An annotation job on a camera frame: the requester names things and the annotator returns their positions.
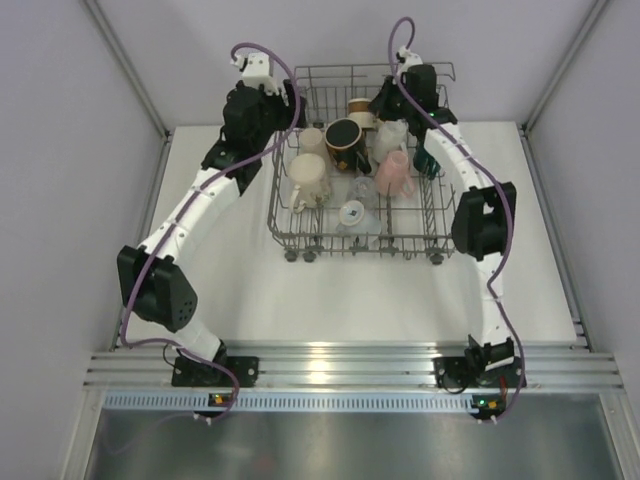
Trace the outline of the pink mug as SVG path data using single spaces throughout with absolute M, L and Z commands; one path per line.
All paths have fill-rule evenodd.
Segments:
M 379 165 L 374 182 L 381 197 L 401 195 L 410 198 L 415 191 L 415 185 L 411 177 L 408 155 L 401 150 L 391 151 Z

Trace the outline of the steel cup brown sleeve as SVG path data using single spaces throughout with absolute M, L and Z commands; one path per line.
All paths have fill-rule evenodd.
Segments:
M 356 122 L 363 130 L 376 129 L 376 117 L 369 110 L 371 100 L 359 97 L 350 99 L 347 103 L 347 117 Z

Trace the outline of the cream mug green inside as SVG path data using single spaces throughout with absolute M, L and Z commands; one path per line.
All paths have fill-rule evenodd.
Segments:
M 331 185 L 325 160 L 318 154 L 296 156 L 287 170 L 293 184 L 289 209 L 298 214 L 305 208 L 323 207 L 331 197 Z

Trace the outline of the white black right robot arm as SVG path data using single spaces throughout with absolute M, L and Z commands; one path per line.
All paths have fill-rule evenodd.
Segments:
M 247 190 L 264 156 L 300 122 L 304 103 L 295 78 L 242 79 L 228 92 L 219 136 L 168 217 L 136 246 L 117 255 L 125 346 L 131 316 L 164 331 L 161 342 L 193 363 L 222 371 L 226 346 L 198 317 L 198 295 L 185 269 L 221 214 Z

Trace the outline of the light blue mug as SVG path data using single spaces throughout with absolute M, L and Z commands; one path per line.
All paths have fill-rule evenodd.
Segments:
M 381 221 L 359 200 L 349 200 L 338 212 L 336 232 L 350 236 L 378 236 L 381 234 Z

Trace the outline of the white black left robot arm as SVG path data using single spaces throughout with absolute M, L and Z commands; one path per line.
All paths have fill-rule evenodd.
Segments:
M 455 115 L 439 105 L 432 65 L 393 62 L 369 110 L 383 121 L 405 122 L 416 147 L 461 181 L 451 236 L 456 250 L 475 260 L 481 284 L 481 327 L 468 336 L 465 378 L 482 385 L 516 373 L 522 368 L 522 343 L 502 301 L 502 273 L 515 229 L 515 186 L 499 182 L 475 158 Z

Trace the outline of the black skull mug red inside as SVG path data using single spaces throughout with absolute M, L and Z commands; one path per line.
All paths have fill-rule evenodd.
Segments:
M 330 123 L 324 133 L 327 151 L 335 167 L 342 172 L 369 175 L 372 167 L 362 128 L 349 118 Z

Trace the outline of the beige plain cup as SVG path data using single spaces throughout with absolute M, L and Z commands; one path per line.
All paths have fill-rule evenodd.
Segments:
M 316 154 L 325 161 L 329 160 L 323 132 L 315 127 L 302 130 L 298 136 L 298 151 L 300 154 Z

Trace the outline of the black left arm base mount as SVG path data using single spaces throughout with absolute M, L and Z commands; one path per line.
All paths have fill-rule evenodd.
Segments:
M 509 365 L 499 366 L 482 373 L 474 372 L 463 356 L 438 357 L 433 361 L 436 384 L 452 394 L 468 389 L 514 390 L 519 384 L 527 386 L 524 370 L 518 357 Z

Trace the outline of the white cup teal base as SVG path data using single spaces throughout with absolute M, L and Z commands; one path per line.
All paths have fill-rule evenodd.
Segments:
M 434 180 L 441 171 L 439 162 L 425 149 L 422 143 L 416 144 L 412 162 L 415 170 L 428 180 Z

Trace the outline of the cream mug with handle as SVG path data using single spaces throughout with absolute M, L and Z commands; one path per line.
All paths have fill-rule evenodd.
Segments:
M 407 135 L 407 124 L 403 120 L 381 122 L 372 147 L 373 159 L 382 163 L 387 155 L 400 148 Z

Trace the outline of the clear glass tumbler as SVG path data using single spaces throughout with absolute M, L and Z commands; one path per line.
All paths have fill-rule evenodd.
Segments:
M 375 204 L 378 192 L 374 180 L 367 176 L 355 178 L 351 183 L 350 196 L 352 199 L 360 201 L 363 205 Z

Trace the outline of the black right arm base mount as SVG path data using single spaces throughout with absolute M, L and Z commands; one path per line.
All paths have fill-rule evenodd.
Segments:
M 179 354 L 169 360 L 163 354 L 164 362 L 172 368 L 173 387 L 233 387 L 232 378 L 219 369 L 195 362 Z M 241 388 L 253 387 L 259 375 L 260 360 L 256 356 L 230 356 L 223 367 L 237 379 Z

